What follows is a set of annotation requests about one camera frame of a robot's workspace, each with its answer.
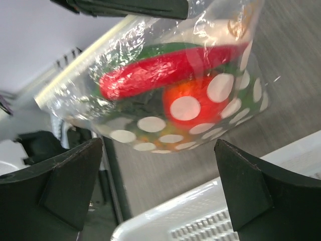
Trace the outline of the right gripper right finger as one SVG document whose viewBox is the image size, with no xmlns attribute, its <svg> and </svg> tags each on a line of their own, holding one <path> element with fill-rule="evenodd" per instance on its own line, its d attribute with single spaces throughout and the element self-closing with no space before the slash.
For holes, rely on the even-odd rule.
<svg viewBox="0 0 321 241">
<path fill-rule="evenodd" d="M 320 240 L 320 180 L 216 141 L 215 156 L 240 240 Z"/>
</svg>

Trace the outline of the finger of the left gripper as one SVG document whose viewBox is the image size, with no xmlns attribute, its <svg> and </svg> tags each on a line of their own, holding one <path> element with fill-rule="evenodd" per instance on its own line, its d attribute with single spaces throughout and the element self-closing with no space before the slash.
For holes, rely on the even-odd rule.
<svg viewBox="0 0 321 241">
<path fill-rule="evenodd" d="M 188 2 L 173 0 L 52 0 L 75 14 L 93 17 L 150 16 L 185 20 Z"/>
</svg>

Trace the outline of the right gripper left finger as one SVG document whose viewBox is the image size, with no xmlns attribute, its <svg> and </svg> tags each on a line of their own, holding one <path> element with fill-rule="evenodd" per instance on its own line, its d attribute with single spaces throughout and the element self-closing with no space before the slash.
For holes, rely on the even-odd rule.
<svg viewBox="0 0 321 241">
<path fill-rule="evenodd" d="M 76 240 L 102 159 L 102 140 L 1 176 L 1 240 Z"/>
</svg>

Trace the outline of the red fake chili pepper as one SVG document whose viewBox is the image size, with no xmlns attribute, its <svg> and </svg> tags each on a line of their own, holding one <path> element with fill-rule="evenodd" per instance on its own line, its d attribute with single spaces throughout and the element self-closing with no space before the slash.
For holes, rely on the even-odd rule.
<svg viewBox="0 0 321 241">
<path fill-rule="evenodd" d="M 247 46 L 193 47 L 139 60 L 103 74 L 99 90 L 108 100 L 132 97 L 202 75 L 239 57 Z"/>
</svg>

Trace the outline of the polka dot zip bag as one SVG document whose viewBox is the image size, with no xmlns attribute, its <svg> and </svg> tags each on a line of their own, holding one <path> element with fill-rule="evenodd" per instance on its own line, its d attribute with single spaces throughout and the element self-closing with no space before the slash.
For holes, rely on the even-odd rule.
<svg viewBox="0 0 321 241">
<path fill-rule="evenodd" d="M 127 17 L 59 74 L 53 114 L 138 151 L 195 148 L 269 105 L 251 54 L 263 1 L 189 1 L 185 20 Z"/>
</svg>

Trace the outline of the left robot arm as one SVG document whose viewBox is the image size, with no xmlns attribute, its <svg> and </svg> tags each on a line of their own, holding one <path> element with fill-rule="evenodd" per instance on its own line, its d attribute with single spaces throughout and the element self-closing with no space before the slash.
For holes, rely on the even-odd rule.
<svg viewBox="0 0 321 241">
<path fill-rule="evenodd" d="M 179 150 L 187 133 L 177 130 L 165 121 L 159 106 L 159 95 L 168 86 L 179 82 L 182 60 L 187 44 L 181 41 L 148 45 L 149 28 L 136 44 L 129 39 L 115 40 L 122 34 L 125 23 L 109 31 L 103 41 L 110 40 L 111 48 L 98 54 L 95 49 L 86 52 L 83 60 L 95 58 L 89 70 L 84 70 L 84 80 L 78 81 L 79 96 L 67 94 L 62 99 L 63 89 L 47 93 L 43 99 L 33 98 L 37 88 L 25 91 L 13 105 L 15 112 L 7 107 L 1 109 L 1 174 L 14 172 L 66 151 L 60 136 L 36 130 L 33 133 L 17 133 L 26 122 L 14 124 L 14 118 L 36 104 L 52 107 L 62 103 L 70 106 L 72 116 L 63 120 L 79 125 L 80 119 L 91 124 L 98 122 L 96 129 L 104 136 L 122 143 L 133 143 L 140 151 L 170 153 Z"/>
</svg>

